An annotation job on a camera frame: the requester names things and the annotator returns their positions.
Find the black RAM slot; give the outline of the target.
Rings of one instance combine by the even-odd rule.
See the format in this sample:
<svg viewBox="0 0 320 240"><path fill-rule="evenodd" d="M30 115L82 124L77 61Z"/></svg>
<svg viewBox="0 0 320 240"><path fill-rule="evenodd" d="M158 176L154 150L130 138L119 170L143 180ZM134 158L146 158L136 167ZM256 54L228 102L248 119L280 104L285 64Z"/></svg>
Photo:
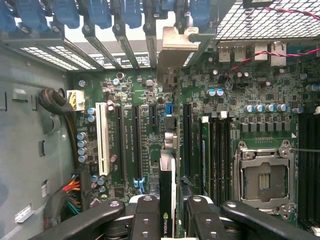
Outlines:
<svg viewBox="0 0 320 240"><path fill-rule="evenodd" d="M224 188L224 120L221 119L221 114L218 118L217 132L219 133L219 200L223 202L225 197Z"/></svg>
<svg viewBox="0 0 320 240"><path fill-rule="evenodd" d="M216 169L216 135L215 135L215 118L210 119L210 136L211 136L211 161L212 161L212 200L217 202L217 169Z"/></svg>
<svg viewBox="0 0 320 240"><path fill-rule="evenodd" d="M232 195L232 157L231 157L231 137L230 137L230 119L227 117L224 122L224 140L225 140L225 199L229 200Z"/></svg>

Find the green RAM stick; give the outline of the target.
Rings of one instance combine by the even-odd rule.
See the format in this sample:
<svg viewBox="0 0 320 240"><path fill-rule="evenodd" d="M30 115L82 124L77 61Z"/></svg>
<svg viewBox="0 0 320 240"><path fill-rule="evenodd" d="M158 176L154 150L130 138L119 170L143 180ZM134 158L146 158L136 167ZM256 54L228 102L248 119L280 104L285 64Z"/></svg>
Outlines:
<svg viewBox="0 0 320 240"><path fill-rule="evenodd" d="M202 185L203 194L211 196L210 122L208 116L201 117Z"/></svg>

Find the metal CPU socket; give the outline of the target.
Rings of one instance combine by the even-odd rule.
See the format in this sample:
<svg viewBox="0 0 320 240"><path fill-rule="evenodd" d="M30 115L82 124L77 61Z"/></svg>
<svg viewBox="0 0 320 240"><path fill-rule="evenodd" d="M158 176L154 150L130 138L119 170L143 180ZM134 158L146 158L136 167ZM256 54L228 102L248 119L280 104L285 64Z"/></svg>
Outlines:
<svg viewBox="0 0 320 240"><path fill-rule="evenodd" d="M295 155L289 140L271 148L238 143L233 156L233 198L284 221L291 219L295 212Z"/></svg>

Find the long black expansion slot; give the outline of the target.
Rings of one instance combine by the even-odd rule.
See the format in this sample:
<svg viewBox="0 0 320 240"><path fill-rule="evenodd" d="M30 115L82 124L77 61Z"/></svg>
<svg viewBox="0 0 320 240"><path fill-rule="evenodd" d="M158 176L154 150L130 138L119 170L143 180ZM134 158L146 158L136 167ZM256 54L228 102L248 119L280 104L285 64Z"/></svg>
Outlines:
<svg viewBox="0 0 320 240"><path fill-rule="evenodd" d="M126 173L126 147L125 147L125 132L124 132L124 116L121 106L115 107L116 114L116 130L118 136L118 147L119 147L119 165L121 179L125 182L127 180Z"/></svg>
<svg viewBox="0 0 320 240"><path fill-rule="evenodd" d="M131 108L132 113L132 146L133 146L133 160L135 166L135 173L133 184L138 189L140 194L145 193L145 178L143 175L143 160L142 160L142 147L141 147L141 119L140 107L134 105Z"/></svg>
<svg viewBox="0 0 320 240"><path fill-rule="evenodd" d="M192 107L191 104L183 105L183 157L184 173L190 177L192 156Z"/></svg>

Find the white expansion slot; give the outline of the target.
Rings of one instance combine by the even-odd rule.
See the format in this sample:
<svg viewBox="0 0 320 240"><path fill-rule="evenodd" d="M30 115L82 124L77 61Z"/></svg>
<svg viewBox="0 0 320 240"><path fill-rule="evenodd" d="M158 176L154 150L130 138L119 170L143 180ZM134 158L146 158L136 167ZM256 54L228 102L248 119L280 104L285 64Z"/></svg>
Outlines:
<svg viewBox="0 0 320 240"><path fill-rule="evenodd" d="M96 134L97 134L99 175L107 176L110 173L107 103L96 102L95 109L96 109Z"/></svg>

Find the short black expansion slot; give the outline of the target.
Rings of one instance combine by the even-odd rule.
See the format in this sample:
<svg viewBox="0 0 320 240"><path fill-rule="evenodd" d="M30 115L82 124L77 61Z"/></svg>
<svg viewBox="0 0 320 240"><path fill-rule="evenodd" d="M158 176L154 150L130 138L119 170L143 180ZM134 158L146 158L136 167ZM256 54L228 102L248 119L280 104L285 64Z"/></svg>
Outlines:
<svg viewBox="0 0 320 240"><path fill-rule="evenodd" d="M158 125L158 113L156 105L149 106L149 124L152 127L156 127Z"/></svg>

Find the green motherboard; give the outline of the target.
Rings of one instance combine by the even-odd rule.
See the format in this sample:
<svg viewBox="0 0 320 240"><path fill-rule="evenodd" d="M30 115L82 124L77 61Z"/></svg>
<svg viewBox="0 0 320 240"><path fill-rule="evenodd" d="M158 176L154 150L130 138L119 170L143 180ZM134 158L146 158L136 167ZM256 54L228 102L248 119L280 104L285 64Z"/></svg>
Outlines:
<svg viewBox="0 0 320 240"><path fill-rule="evenodd" d="M320 49L290 47L289 53L264 52L263 58L280 58L280 66L252 59L230 64L206 54L195 68L179 72L180 169L178 186L178 237L188 229L187 199L192 195L209 198L220 207L225 201L225 119L230 120L230 156L234 199L233 164L238 143L249 148L277 148L289 140L291 148L320 150ZM105 200L128 204L138 195L153 195L160 201L161 150L164 149L165 105L157 72L125 69L73 73L73 90L84 92L85 110L76 112L77 159L84 168L74 174L76 187L70 191L73 212L92 208ZM96 103L107 104L110 172L99 175ZM184 169L183 105L191 104L191 176ZM149 106L157 106L157 126L149 121ZM116 106L124 117L126 181L121 179ZM134 187L132 107L139 106L144 194ZM224 127L224 200L220 203L218 118ZM203 192L202 117L210 124L210 197ZM211 118L215 118L215 159L217 202L212 197ZM295 158L295 208L290 220L271 215L320 237L320 152L293 151Z"/></svg>

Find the white power connector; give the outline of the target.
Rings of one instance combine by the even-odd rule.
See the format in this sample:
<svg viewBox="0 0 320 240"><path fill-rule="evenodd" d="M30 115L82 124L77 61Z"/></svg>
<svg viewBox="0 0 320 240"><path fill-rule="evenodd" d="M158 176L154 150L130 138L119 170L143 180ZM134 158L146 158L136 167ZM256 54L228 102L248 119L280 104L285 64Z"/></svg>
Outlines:
<svg viewBox="0 0 320 240"><path fill-rule="evenodd" d="M85 94L81 90L67 90L67 102L71 105L73 111L85 110Z"/></svg>

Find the grey power supply unit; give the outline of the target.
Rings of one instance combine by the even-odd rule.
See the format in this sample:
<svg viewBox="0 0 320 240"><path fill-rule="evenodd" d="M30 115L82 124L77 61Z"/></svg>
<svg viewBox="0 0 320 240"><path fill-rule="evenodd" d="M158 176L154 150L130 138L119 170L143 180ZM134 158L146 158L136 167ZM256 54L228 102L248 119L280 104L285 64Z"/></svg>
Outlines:
<svg viewBox="0 0 320 240"><path fill-rule="evenodd" d="M0 240L42 232L50 195L74 170L64 119L38 104L42 89L71 87L64 72L0 47Z"/></svg>

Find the black open PC case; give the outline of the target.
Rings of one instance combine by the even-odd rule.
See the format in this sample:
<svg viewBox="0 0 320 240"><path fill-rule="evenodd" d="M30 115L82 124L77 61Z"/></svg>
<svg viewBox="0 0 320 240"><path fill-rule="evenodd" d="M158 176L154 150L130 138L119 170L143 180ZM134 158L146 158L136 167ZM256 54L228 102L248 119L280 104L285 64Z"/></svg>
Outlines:
<svg viewBox="0 0 320 240"><path fill-rule="evenodd" d="M122 19L121 0L107 0L112 17L112 26L107 29L91 21L87 0L75 0L80 17L76 29L57 20L52 0L39 0L48 26L44 32L22 22L16 1L0 0L0 47L62 71L71 83L68 90L75 88L72 74L76 73L144 69L157 73L164 27L176 27L180 34L190 28L198 29L197 34L189 36L198 49L189 55L181 70L196 68L206 54L214 54L220 63L237 64L251 59L254 64L270 63L278 67L279 57L264 58L262 54L288 54L290 47L320 49L320 0L210 0L209 22L200 28L194 26L190 0L140 0L142 24L134 29ZM69 179L45 204L42 232L93 208L76 212L70 208L70 192L77 185L74 174L82 173L84 168L78 161L77 111L67 102L68 90L59 92L46 87L37 96L40 106L64 119L74 167ZM106 232L95 240L129 240L129 224L142 196L154 195L141 194L129 203L122 201L125 219L111 222ZM158 210L160 240L199 240L187 234L164 239L159 199Z"/></svg>

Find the blue card retention clip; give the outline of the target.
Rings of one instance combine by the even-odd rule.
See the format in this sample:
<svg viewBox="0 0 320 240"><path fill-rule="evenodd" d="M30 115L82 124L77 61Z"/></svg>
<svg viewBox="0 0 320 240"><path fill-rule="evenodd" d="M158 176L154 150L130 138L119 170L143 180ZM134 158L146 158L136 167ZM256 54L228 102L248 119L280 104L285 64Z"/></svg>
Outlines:
<svg viewBox="0 0 320 240"><path fill-rule="evenodd" d="M87 0L90 20L102 30L112 26L112 15L108 0Z"/></svg>
<svg viewBox="0 0 320 240"><path fill-rule="evenodd" d="M190 15L197 28L206 26L210 21L210 0L190 0Z"/></svg>
<svg viewBox="0 0 320 240"><path fill-rule="evenodd" d="M39 0L16 0L16 9L22 22L38 32L48 30L48 23Z"/></svg>
<svg viewBox="0 0 320 240"><path fill-rule="evenodd" d="M69 29L80 26L80 14L75 0L52 0L52 11L57 20Z"/></svg>
<svg viewBox="0 0 320 240"><path fill-rule="evenodd" d="M139 28L142 25L140 0L121 0L121 17L130 29Z"/></svg>

